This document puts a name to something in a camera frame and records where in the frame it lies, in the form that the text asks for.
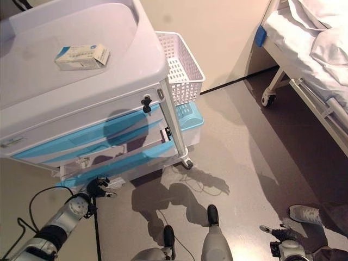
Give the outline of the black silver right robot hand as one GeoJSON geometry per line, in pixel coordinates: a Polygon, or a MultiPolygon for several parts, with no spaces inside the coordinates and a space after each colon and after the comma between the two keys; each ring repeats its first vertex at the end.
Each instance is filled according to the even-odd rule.
{"type": "Polygon", "coordinates": [[[263,232],[271,234],[281,242],[285,240],[297,240],[296,233],[290,227],[285,227],[284,225],[281,225],[281,227],[283,227],[283,229],[273,229],[265,225],[259,226],[263,232]]]}

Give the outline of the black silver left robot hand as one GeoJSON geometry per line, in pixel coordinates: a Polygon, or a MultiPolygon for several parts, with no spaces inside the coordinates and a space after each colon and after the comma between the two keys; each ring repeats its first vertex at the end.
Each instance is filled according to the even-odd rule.
{"type": "Polygon", "coordinates": [[[103,188],[107,188],[109,186],[110,180],[108,178],[96,177],[91,180],[86,186],[86,191],[93,198],[98,197],[116,197],[117,194],[115,192],[109,192],[104,190],[103,188]]]}

